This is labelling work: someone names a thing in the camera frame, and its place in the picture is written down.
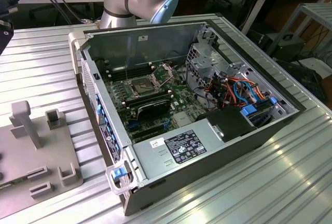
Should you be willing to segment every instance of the label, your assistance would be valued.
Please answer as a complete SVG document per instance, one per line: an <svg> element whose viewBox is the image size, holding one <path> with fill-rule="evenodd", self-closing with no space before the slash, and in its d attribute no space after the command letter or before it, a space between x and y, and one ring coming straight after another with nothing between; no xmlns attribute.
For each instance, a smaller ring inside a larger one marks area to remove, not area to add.
<svg viewBox="0 0 332 224"><path fill-rule="evenodd" d="M120 160L120 155L119 151L115 147L115 141L112 139L112 134L108 132L106 125L101 125L99 128L106 141L110 154L112 155L114 161L118 162Z"/></svg>
<svg viewBox="0 0 332 224"><path fill-rule="evenodd" d="M178 136L166 139L165 144L176 163L181 164L206 152L195 132L190 130Z"/></svg>
<svg viewBox="0 0 332 224"><path fill-rule="evenodd" d="M147 41L148 36L139 36L139 41Z"/></svg>
<svg viewBox="0 0 332 224"><path fill-rule="evenodd" d="M160 137L158 139L152 140L152 141L150 141L150 144L151 144L152 148L156 148L158 146L164 145L165 144L164 138Z"/></svg>

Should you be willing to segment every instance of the green circuit board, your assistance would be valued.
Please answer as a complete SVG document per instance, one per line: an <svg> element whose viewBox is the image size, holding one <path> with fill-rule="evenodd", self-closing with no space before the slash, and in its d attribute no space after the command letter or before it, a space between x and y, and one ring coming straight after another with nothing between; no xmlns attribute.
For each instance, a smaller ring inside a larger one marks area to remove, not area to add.
<svg viewBox="0 0 332 224"><path fill-rule="evenodd" d="M164 64L157 63L154 65L159 67ZM123 126L134 143L192 123L200 114L206 112L200 102L195 99L192 91L183 83L181 68L178 71L172 69L171 77L169 71L161 67L155 70L154 76L160 85L167 79L168 81L157 87L153 83L151 75L121 81L104 80ZM160 116L144 121L136 121L133 118L133 109L123 106L125 100L138 99L165 90L171 90L173 96L170 99L170 109Z"/></svg>

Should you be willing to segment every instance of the gray fixture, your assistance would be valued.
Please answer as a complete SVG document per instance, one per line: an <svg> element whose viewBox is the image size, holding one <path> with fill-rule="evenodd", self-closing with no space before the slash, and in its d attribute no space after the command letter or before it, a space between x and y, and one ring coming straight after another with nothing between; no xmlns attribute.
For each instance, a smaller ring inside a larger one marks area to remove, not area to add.
<svg viewBox="0 0 332 224"><path fill-rule="evenodd" d="M30 119L28 101L11 104L0 128L0 219L83 183L64 113Z"/></svg>

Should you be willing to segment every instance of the aluminum table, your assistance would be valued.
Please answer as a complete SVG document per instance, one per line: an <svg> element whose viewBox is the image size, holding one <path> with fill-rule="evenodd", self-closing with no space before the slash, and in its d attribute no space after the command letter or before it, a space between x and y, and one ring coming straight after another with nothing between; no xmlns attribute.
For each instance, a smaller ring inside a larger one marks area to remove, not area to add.
<svg viewBox="0 0 332 224"><path fill-rule="evenodd" d="M0 57L0 125L10 124L10 103L21 99L29 100L32 118L53 108L65 112L85 182L0 223L331 223L332 112L226 19L211 14L171 21L207 18L307 111L261 148L126 217L104 175L105 163L77 89L67 43L69 32L96 26L16 31ZM232 53L226 46L220 49Z"/></svg>

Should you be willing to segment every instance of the blue clip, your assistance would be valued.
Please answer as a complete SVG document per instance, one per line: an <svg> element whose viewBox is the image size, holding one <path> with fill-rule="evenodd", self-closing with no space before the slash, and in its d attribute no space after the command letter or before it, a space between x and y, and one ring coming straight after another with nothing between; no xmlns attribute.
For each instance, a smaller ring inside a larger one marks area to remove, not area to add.
<svg viewBox="0 0 332 224"><path fill-rule="evenodd" d="M245 116L248 116L249 114L252 114L256 111L257 109L253 105L247 105L242 108L242 112Z"/></svg>
<svg viewBox="0 0 332 224"><path fill-rule="evenodd" d="M273 105L275 105L278 102L275 97L271 97L270 101Z"/></svg>
<svg viewBox="0 0 332 224"><path fill-rule="evenodd" d="M99 104L99 105L97 106L97 114L98 114L98 115L100 114L100 111L102 111L102 105L101 105L101 104Z"/></svg>
<svg viewBox="0 0 332 224"><path fill-rule="evenodd" d="M125 167L120 167L118 169L112 170L111 172L114 180L119 179L127 174L127 170Z"/></svg>

